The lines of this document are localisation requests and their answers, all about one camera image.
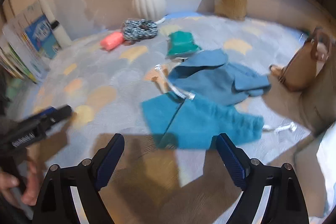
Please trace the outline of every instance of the braided rope toy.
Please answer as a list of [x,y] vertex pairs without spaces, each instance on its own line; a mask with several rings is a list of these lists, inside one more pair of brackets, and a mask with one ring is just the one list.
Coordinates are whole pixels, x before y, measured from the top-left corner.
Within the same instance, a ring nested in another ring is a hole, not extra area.
[[152,20],[125,20],[122,28],[124,39],[129,41],[150,39],[158,34],[158,26]]

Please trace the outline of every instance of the patterned rug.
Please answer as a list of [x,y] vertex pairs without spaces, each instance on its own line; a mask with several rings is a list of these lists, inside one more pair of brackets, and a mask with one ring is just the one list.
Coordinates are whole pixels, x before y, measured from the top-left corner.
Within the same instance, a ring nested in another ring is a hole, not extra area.
[[[246,19],[236,22],[216,16],[167,20],[150,40],[122,45],[111,52],[100,49],[106,34],[87,37],[61,51],[34,99],[31,112],[68,104],[77,112],[66,128],[60,124],[42,142],[46,166],[77,165],[104,147],[114,133],[122,133],[125,152],[109,185],[100,192],[116,224],[225,223],[240,189],[235,187],[216,151],[156,150],[144,122],[140,103],[161,94],[152,81],[153,68],[175,64],[166,59],[168,35],[183,30],[193,34],[205,50],[224,49],[230,62],[268,74],[271,64],[286,65],[302,46],[302,33],[279,24]],[[300,122],[298,93],[289,93],[272,76],[271,91],[236,105],[240,112],[262,115],[271,126]],[[309,136],[296,132],[264,133],[259,141],[241,146],[264,164],[293,162],[293,153]],[[266,188],[254,223],[259,223],[268,199]],[[87,223],[73,192],[81,223]]]

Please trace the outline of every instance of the teal towel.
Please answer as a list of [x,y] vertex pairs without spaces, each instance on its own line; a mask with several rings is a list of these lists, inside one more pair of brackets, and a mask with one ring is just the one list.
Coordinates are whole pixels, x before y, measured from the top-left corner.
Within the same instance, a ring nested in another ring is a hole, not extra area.
[[142,109],[158,148],[215,148],[220,133],[240,145],[260,139],[264,125],[263,117],[239,113],[199,94],[191,101],[168,92],[142,102]]
[[175,67],[168,79],[177,88],[225,106],[270,90],[266,75],[259,75],[240,64],[229,63],[227,54],[221,49],[192,56]]

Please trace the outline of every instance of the white rope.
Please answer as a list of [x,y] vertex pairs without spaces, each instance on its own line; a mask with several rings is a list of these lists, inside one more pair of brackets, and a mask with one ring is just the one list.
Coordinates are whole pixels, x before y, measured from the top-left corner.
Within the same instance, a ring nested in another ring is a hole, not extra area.
[[161,65],[156,65],[155,66],[155,70],[158,71],[160,73],[160,76],[162,77],[162,79],[164,79],[169,88],[172,90],[173,93],[175,93],[178,97],[182,98],[182,99],[190,99],[193,100],[195,98],[195,94],[185,91],[185,90],[179,90],[177,87],[175,87],[168,79],[167,77],[164,75],[163,71],[162,71],[162,67]]
[[291,132],[294,132],[297,129],[297,125],[294,122],[291,122],[290,124],[286,124],[284,126],[279,126],[276,128],[272,128],[271,126],[268,125],[264,125],[262,127],[263,131],[273,131],[273,132],[281,132],[281,131],[286,131],[286,130],[290,130]]
[[166,18],[163,17],[163,18],[161,18],[160,20],[158,20],[157,22],[155,22],[155,24],[156,24],[156,25],[159,25],[159,24],[161,24],[161,23],[164,23],[165,21],[166,21]]

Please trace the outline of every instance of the human hand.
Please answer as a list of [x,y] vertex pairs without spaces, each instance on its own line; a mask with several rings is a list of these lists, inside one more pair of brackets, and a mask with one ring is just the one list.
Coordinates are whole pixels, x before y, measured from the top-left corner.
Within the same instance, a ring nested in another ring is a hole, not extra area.
[[[29,160],[27,168],[27,186],[26,191],[21,197],[21,201],[24,204],[34,206],[40,190],[36,164]],[[4,198],[15,207],[19,207],[19,204],[11,193],[10,188],[17,187],[18,185],[19,180],[16,177],[5,172],[0,172],[0,191]]]

